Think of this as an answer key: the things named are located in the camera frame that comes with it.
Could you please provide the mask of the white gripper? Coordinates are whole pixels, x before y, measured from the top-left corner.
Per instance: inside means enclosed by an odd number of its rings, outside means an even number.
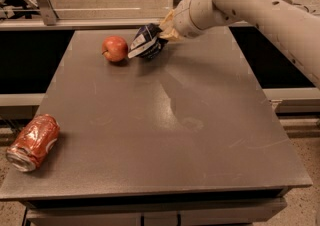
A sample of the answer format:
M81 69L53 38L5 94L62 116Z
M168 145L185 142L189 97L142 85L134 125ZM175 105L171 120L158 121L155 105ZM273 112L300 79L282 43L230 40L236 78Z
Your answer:
M178 42L184 38L196 38L214 26L212 0L182 0L160 22L161 39Z

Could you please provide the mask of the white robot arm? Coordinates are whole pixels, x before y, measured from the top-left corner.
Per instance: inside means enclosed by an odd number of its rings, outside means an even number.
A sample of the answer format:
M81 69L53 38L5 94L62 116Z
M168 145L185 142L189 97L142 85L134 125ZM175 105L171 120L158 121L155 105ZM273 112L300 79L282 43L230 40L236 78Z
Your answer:
M237 21L256 27L320 87L320 18L283 0L182 0L161 22L160 36L196 38Z

